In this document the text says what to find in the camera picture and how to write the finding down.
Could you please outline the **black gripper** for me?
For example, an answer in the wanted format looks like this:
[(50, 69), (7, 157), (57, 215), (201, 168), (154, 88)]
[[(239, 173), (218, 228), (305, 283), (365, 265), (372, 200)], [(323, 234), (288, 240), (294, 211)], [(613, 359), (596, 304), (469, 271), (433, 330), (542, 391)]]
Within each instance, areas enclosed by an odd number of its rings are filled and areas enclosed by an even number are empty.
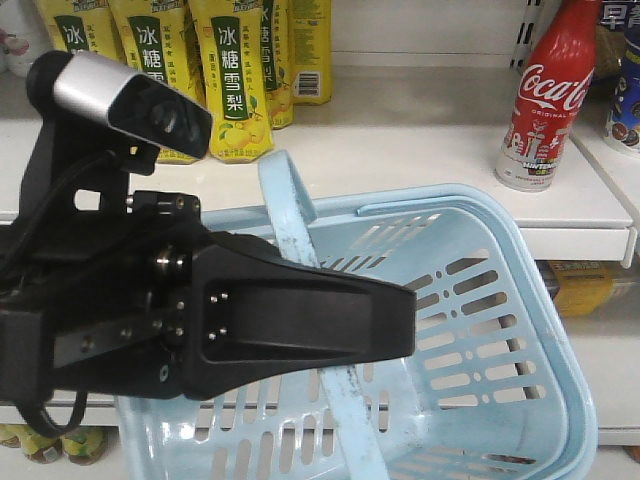
[(2, 280), (2, 398), (178, 396), (200, 218), (196, 196), (154, 191), (46, 216)]

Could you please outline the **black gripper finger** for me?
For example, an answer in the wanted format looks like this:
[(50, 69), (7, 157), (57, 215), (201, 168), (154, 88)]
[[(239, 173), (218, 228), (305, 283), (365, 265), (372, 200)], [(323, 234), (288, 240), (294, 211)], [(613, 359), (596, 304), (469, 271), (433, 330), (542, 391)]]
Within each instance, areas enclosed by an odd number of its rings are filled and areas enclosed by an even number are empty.
[(253, 235), (215, 232), (195, 251), (187, 310), (180, 384), (194, 400), (415, 350), (412, 290), (286, 260)]

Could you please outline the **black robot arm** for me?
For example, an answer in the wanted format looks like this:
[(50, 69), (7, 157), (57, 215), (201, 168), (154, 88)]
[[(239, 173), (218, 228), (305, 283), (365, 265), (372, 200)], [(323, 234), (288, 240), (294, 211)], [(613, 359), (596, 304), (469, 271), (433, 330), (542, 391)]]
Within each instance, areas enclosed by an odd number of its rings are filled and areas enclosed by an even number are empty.
[(127, 190), (156, 148), (48, 113), (1, 230), (1, 397), (204, 400), (277, 374), (415, 348), (415, 296), (212, 231), (198, 200)]

